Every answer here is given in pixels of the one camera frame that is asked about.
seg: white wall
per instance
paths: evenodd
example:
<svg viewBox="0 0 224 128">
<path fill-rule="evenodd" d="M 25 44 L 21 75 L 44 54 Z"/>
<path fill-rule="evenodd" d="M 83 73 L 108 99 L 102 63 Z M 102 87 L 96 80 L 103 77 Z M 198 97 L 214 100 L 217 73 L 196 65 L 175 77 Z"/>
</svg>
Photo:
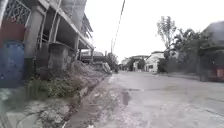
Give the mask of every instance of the white wall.
<svg viewBox="0 0 224 128">
<path fill-rule="evenodd" d="M 146 60 L 146 66 L 145 69 L 148 69 L 150 65 L 153 66 L 153 68 L 149 69 L 149 72 L 157 72 L 158 70 L 158 62 L 160 58 L 164 58 L 164 53 L 153 53 L 147 60 Z"/>
</svg>

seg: tree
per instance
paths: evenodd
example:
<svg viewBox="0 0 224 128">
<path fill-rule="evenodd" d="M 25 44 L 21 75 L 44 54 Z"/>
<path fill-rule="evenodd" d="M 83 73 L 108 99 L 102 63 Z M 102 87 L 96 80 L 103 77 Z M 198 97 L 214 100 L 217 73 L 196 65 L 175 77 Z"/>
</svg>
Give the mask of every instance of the tree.
<svg viewBox="0 0 224 128">
<path fill-rule="evenodd" d="M 157 34 L 161 36 L 162 41 L 165 43 L 167 49 L 170 49 L 171 42 L 173 40 L 173 35 L 176 31 L 175 22 L 170 16 L 162 16 L 157 22 Z"/>
<path fill-rule="evenodd" d="M 196 72 L 198 64 L 198 51 L 202 47 L 211 46 L 210 37 L 194 32 L 192 29 L 179 29 L 179 33 L 174 37 L 172 50 L 178 53 L 178 65 L 180 69 L 188 72 Z"/>
<path fill-rule="evenodd" d="M 113 53 L 108 53 L 107 56 L 108 56 L 108 64 L 109 64 L 110 68 L 111 68 L 112 70 L 114 70 L 115 67 L 116 67 L 117 64 L 118 64 L 117 56 L 116 56 L 115 54 L 113 54 Z"/>
</svg>

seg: power line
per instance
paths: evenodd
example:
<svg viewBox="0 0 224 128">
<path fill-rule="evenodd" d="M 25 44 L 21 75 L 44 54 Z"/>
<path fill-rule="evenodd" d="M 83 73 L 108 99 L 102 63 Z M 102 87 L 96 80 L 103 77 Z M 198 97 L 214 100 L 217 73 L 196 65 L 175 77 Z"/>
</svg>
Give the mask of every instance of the power line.
<svg viewBox="0 0 224 128">
<path fill-rule="evenodd" d="M 122 14 L 123 14 L 123 11 L 124 11 L 124 6 L 125 6 L 125 0 L 123 1 L 123 5 L 122 5 L 122 9 L 121 9 L 121 14 L 120 14 L 120 19 L 119 19 L 119 23 L 118 23 L 118 27 L 117 27 L 117 32 L 116 32 L 116 35 L 115 35 L 115 39 L 114 39 L 114 43 L 113 45 L 111 45 L 111 52 L 114 50 L 114 47 L 115 47 L 115 44 L 116 44 L 116 41 L 117 41 L 117 35 L 118 35 L 118 32 L 119 32 L 119 28 L 120 28 L 120 24 L 121 24 L 121 18 L 122 18 Z"/>
</svg>

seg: red wall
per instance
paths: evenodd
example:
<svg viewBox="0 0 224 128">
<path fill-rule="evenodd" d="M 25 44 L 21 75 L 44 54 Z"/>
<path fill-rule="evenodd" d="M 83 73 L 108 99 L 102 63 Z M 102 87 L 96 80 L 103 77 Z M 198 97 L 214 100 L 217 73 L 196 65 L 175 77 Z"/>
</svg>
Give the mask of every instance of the red wall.
<svg viewBox="0 0 224 128">
<path fill-rule="evenodd" d="M 4 19 L 2 21 L 2 28 L 0 29 L 0 47 L 7 40 L 23 41 L 25 31 L 26 28 L 24 25 Z"/>
</svg>

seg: sidewalk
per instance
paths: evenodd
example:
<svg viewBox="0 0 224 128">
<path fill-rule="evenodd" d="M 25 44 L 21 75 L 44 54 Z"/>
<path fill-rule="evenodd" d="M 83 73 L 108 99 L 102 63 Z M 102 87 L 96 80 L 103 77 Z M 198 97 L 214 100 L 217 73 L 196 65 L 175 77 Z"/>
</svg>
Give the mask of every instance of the sidewalk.
<svg viewBox="0 0 224 128">
<path fill-rule="evenodd" d="M 199 76 L 197 76 L 194 73 L 168 73 L 168 74 L 159 74 L 161 76 L 167 76 L 167 77 L 177 77 L 177 78 L 185 78 L 185 79 L 192 79 L 192 80 L 199 80 Z"/>
</svg>

